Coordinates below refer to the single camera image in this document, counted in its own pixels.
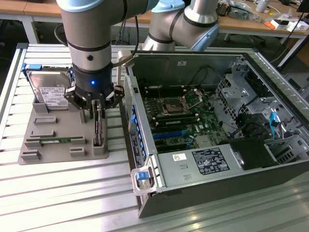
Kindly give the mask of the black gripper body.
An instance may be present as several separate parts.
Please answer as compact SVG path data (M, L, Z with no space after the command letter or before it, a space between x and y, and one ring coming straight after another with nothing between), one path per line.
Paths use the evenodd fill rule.
M76 85L86 92L103 93L106 97L113 91L112 63L96 71L82 70L73 64L73 73Z

